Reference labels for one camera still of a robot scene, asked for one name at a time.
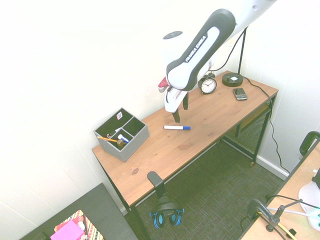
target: wooden desk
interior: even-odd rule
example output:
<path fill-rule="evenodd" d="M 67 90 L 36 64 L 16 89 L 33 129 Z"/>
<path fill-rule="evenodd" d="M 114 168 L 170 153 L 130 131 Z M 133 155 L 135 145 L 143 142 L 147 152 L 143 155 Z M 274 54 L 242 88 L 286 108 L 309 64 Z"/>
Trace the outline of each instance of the wooden desk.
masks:
<path fill-rule="evenodd" d="M 299 190 L 311 181 L 314 176 L 313 170 L 320 168 L 320 144 L 314 145 L 313 149 L 309 151 L 309 154 L 301 160 L 298 166 L 292 171 L 288 177 L 288 181 L 284 183 L 284 186 L 280 188 L 277 195 L 283 195 L 294 199 L 298 198 Z M 287 205 L 292 203 L 292 200 L 288 200 L 282 197 L 274 198 L 268 207 L 278 208 L 280 205 Z M 304 213 L 301 205 L 295 204 L 289 207 L 289 210 Z M 284 212 L 280 217 L 280 223 L 289 229 L 294 229 L 297 233 L 295 237 L 298 240 L 319 240 L 320 232 L 312 228 L 308 222 L 306 216 L 286 213 Z M 261 218 L 258 218 L 252 226 L 241 236 L 242 240 L 253 240 L 253 239 L 272 239 L 282 240 L 276 231 L 268 232 L 266 230 L 267 223 Z M 279 227 L 277 227 L 282 235 L 286 235 Z"/>
<path fill-rule="evenodd" d="M 104 152 L 100 145 L 93 149 L 126 208 L 133 207 L 135 211 L 136 203 L 154 189 L 147 178 L 150 171 L 155 171 L 163 180 L 168 179 L 270 100 L 246 79 L 240 87 L 248 99 L 236 100 L 233 88 L 222 84 L 225 73 L 228 71 L 215 78 L 217 87 L 213 93 L 203 95 L 199 88 L 189 92 L 188 110 L 179 107 L 180 123 L 175 123 L 165 108 L 143 119 L 150 137 L 127 162 Z M 252 83 L 264 89 L 271 98 L 278 92 L 262 83 L 253 80 Z M 164 130 L 164 125 L 191 126 L 191 130 Z"/>

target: black phone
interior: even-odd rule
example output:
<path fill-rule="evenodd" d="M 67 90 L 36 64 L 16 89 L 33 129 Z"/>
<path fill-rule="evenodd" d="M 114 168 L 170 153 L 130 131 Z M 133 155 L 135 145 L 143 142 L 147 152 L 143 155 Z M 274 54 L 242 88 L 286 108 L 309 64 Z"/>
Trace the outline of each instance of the black phone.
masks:
<path fill-rule="evenodd" d="M 247 94 L 245 93 L 245 90 L 243 88 L 234 88 L 233 93 L 235 95 L 235 98 L 237 100 L 246 100 L 248 99 Z"/>

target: gray carpet floor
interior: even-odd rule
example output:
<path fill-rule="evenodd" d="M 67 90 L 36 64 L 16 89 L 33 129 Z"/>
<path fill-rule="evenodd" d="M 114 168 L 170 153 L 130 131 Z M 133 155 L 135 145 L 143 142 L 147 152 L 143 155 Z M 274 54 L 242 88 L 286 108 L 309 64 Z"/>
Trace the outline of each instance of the gray carpet floor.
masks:
<path fill-rule="evenodd" d="M 152 240 L 237 240 L 240 221 L 252 199 L 265 203 L 283 182 L 225 142 L 215 145 L 165 185 L 172 201 L 185 208 L 181 224 L 169 221 L 155 228 L 149 211 L 157 204 L 154 193 L 137 210 Z M 135 225 L 125 216 L 132 228 Z M 244 229 L 250 220 L 243 222 Z"/>

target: wire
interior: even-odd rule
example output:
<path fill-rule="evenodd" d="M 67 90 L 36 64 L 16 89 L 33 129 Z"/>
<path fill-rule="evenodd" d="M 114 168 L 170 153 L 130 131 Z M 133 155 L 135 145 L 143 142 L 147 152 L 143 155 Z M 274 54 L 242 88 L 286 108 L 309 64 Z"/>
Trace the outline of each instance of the wire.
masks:
<path fill-rule="evenodd" d="M 215 70 L 209 70 L 209 72 L 216 72 L 216 71 L 219 71 L 220 69 L 222 69 L 222 68 L 227 64 L 227 62 L 229 61 L 229 58 L 230 58 L 230 56 L 231 56 L 232 52 L 234 51 L 234 49 L 235 49 L 235 47 L 236 47 L 236 45 L 237 45 L 237 43 L 238 43 L 239 39 L 240 39 L 240 38 L 241 38 L 241 36 L 245 33 L 245 30 L 246 30 L 247 28 L 248 28 L 248 27 L 246 27 L 246 28 L 242 31 L 242 33 L 240 34 L 240 36 L 238 37 L 238 39 L 235 41 L 235 44 L 233 45 L 233 48 L 232 48 L 231 52 L 229 53 L 229 56 L 228 56 L 228 58 L 226 59 L 225 63 L 224 63 L 221 67 L 219 67 L 218 69 L 215 69 Z"/>
<path fill-rule="evenodd" d="M 275 207 L 267 207 L 268 210 L 271 210 L 271 211 L 277 211 L 278 209 L 275 208 Z M 313 219 L 317 219 L 318 221 L 320 221 L 320 218 L 319 217 L 316 217 L 316 216 L 312 216 L 310 214 L 306 214 L 304 212 L 299 212 L 299 211 L 291 211 L 291 210 L 284 210 L 285 213 L 289 213 L 289 214 L 298 214 L 298 215 L 302 215 L 302 216 L 306 216 L 306 217 L 309 217 L 309 218 L 313 218 Z"/>
<path fill-rule="evenodd" d="M 267 201 L 268 201 L 269 199 L 275 198 L 275 197 L 280 197 L 280 198 L 284 198 L 284 199 L 289 199 L 289 200 L 292 200 L 292 201 L 298 201 L 297 199 L 294 199 L 294 198 L 291 198 L 291 197 L 288 197 L 288 196 L 282 196 L 282 195 L 271 195 L 271 196 L 266 195 L 266 196 L 265 196 L 265 198 L 266 198 Z M 302 203 L 302 204 L 305 204 L 305 205 L 307 205 L 307 206 L 309 206 L 309 207 L 315 208 L 315 209 L 320 209 L 320 207 L 311 205 L 311 204 L 306 203 L 306 202 L 304 202 L 304 201 L 302 201 L 301 203 Z"/>
<path fill-rule="evenodd" d="M 259 214 L 259 216 L 260 216 L 265 222 L 269 223 L 268 220 L 265 219 L 265 218 L 262 216 L 262 214 Z M 278 229 L 276 229 L 275 227 L 274 227 L 273 229 L 282 237 L 283 240 L 286 240 L 285 237 L 279 232 Z"/>
<path fill-rule="evenodd" d="M 249 216 L 243 217 L 243 218 L 241 219 L 241 221 L 240 221 L 240 228 L 241 228 L 242 232 L 244 232 L 244 228 L 242 227 L 242 222 L 243 222 L 245 219 L 247 219 L 247 218 L 249 218 Z"/>
<path fill-rule="evenodd" d="M 293 240 L 297 240 L 297 239 L 295 238 L 295 236 L 293 236 L 292 233 L 289 232 L 289 230 L 286 229 L 280 222 L 278 223 L 278 226 L 279 226 L 280 228 L 282 228 Z"/>
<path fill-rule="evenodd" d="M 255 87 L 261 89 L 261 91 L 262 91 L 265 95 L 267 95 L 268 99 L 270 99 L 271 103 L 273 102 L 273 101 L 271 100 L 271 97 L 268 95 L 268 93 L 266 93 L 265 90 L 263 90 L 261 87 L 259 87 L 259 86 L 257 86 L 257 85 L 254 85 L 247 77 L 244 76 L 244 78 L 247 79 L 248 82 L 249 82 L 252 86 L 255 86 Z M 278 152 L 279 146 L 278 146 L 278 143 L 277 143 L 277 141 L 275 140 L 275 137 L 274 137 L 275 127 L 274 127 L 273 123 L 271 122 L 271 116 L 272 116 L 272 108 L 271 108 L 271 110 L 270 110 L 270 116 L 269 116 L 269 122 L 270 122 L 270 124 L 271 124 L 271 126 L 272 126 L 272 134 L 271 134 L 271 137 L 272 137 L 272 139 L 273 139 L 273 141 L 275 142 L 275 145 L 276 145 L 275 151 L 276 151 L 276 154 L 277 154 L 278 157 L 279 157 L 280 166 L 290 174 L 290 172 L 289 172 L 285 167 L 282 166 L 282 159 L 281 159 L 280 154 L 279 154 L 279 152 Z"/>

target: pink sticky note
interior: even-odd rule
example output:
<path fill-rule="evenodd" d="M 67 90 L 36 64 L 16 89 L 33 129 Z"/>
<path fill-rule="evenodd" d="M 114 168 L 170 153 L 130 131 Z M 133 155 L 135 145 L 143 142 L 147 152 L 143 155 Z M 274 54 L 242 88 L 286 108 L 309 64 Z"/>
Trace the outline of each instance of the pink sticky note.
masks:
<path fill-rule="evenodd" d="M 74 221 L 68 221 L 59 231 L 53 234 L 51 240 L 80 240 L 85 232 L 75 224 Z"/>

